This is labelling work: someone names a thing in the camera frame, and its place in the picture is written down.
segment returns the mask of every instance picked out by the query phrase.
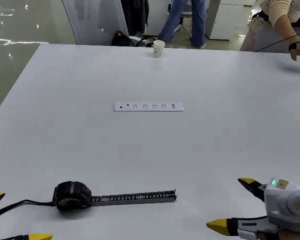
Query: paper cup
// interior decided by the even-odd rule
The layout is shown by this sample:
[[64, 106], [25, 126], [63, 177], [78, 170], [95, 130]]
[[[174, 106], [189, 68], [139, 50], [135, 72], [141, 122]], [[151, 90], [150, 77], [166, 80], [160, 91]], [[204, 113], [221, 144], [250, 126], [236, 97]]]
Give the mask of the paper cup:
[[153, 42], [153, 56], [155, 58], [162, 58], [164, 54], [165, 45], [166, 43], [161, 40], [155, 40]]

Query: black jacket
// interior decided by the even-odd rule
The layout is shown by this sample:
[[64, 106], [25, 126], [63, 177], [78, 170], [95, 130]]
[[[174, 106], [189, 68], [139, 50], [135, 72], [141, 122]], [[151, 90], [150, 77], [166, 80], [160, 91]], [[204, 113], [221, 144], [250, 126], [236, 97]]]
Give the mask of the black jacket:
[[144, 33], [148, 24], [148, 0], [121, 0], [125, 23], [130, 36]]

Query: person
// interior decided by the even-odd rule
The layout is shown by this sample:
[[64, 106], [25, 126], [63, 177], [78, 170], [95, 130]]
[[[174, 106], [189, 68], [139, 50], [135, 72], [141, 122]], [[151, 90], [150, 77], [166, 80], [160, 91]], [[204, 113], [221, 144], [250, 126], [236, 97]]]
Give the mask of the person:
[[272, 26], [289, 44], [289, 53], [293, 60], [300, 56], [300, 37], [293, 27], [300, 27], [300, 0], [261, 0], [261, 12], [252, 16], [249, 31], [240, 51], [253, 52], [259, 27]]
[[[171, 6], [169, 17], [158, 35], [158, 40], [169, 43], [180, 17], [186, 7], [188, 0], [174, 0]], [[191, 44], [196, 48], [203, 48], [206, 43], [205, 21], [206, 21], [206, 0], [191, 0], [192, 6], [192, 37]]]
[[[278, 232], [278, 237], [280, 240], [300, 240], [300, 232], [294, 232], [289, 230], [280, 230]], [[265, 237], [263, 233], [258, 234], [258, 239], [269, 240]]]

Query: power socket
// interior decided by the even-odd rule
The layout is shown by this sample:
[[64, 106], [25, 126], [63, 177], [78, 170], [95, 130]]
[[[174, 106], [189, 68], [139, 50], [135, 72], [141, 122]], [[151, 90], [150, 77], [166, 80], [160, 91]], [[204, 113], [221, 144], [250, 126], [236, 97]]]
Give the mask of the power socket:
[[182, 112], [182, 102], [140, 102], [116, 101], [113, 105], [115, 112]]

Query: gray floor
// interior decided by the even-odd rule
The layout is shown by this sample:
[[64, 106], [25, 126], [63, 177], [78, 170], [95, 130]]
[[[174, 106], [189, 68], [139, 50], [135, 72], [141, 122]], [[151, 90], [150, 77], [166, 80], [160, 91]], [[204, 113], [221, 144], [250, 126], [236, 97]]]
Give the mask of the gray floor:
[[[205, 49], [238, 50], [254, 12], [253, 7], [244, 7], [233, 39], [207, 40]], [[192, 48], [191, 20], [186, 19], [184, 27], [167, 47]], [[40, 43], [76, 43], [61, 0], [0, 0], [0, 104]]]

